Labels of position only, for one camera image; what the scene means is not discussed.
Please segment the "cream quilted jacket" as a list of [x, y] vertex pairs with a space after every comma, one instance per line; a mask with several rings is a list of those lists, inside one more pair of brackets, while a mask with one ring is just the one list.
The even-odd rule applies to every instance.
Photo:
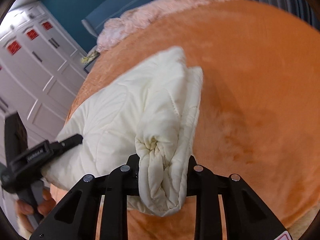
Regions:
[[177, 213], [187, 195], [203, 71], [187, 67], [181, 47], [145, 59], [86, 99], [57, 135], [82, 144], [42, 169], [56, 187], [69, 190], [82, 176], [96, 177], [139, 156], [138, 191], [127, 207], [159, 217]]

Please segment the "orange plush bedspread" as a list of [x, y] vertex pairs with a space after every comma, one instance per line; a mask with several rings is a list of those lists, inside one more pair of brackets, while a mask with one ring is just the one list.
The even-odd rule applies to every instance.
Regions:
[[197, 161], [242, 176], [289, 229], [319, 203], [319, 32], [249, 0], [171, 14], [102, 52], [71, 111], [172, 46], [204, 73]]

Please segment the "white panelled wardrobe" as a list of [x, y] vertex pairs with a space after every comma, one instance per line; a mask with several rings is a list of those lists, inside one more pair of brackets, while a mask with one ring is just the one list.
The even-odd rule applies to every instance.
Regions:
[[61, 131], [87, 74], [85, 51], [35, 2], [1, 23], [1, 110], [17, 110], [33, 147]]

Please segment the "dark bedside table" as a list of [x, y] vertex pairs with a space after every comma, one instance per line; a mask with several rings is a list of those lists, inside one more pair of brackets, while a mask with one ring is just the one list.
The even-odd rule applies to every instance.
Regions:
[[95, 57], [91, 62], [89, 62], [88, 64], [86, 64], [84, 66], [84, 71], [89, 74], [92, 67], [94, 66], [95, 62], [97, 61], [97, 59], [99, 58], [99, 56]]

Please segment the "pink lace quilt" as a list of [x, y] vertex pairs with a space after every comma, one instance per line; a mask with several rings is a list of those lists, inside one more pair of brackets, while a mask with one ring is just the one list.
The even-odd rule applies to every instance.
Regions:
[[171, 14], [208, 5], [211, 2], [226, 1], [232, 0], [154, 0], [127, 10], [120, 17], [111, 18], [104, 23], [103, 30], [97, 38], [96, 51], [99, 53], [108, 51], [129, 35]]

